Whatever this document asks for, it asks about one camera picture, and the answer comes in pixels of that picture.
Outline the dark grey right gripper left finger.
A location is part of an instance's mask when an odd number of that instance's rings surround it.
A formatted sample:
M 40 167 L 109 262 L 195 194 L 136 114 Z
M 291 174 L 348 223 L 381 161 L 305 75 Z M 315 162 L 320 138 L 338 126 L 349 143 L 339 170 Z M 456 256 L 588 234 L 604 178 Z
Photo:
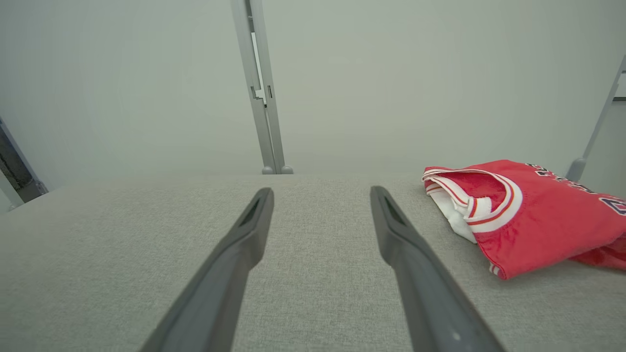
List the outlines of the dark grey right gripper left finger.
M 249 272 L 262 260 L 274 193 L 259 189 L 142 346 L 143 352 L 228 352 Z

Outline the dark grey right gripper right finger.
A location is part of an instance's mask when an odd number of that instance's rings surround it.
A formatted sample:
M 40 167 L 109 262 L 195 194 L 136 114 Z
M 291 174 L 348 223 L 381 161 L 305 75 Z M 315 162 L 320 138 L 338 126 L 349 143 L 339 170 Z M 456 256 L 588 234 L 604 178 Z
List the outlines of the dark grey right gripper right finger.
M 502 352 L 495 334 L 391 194 L 370 189 L 380 254 L 394 270 L 413 350 Z

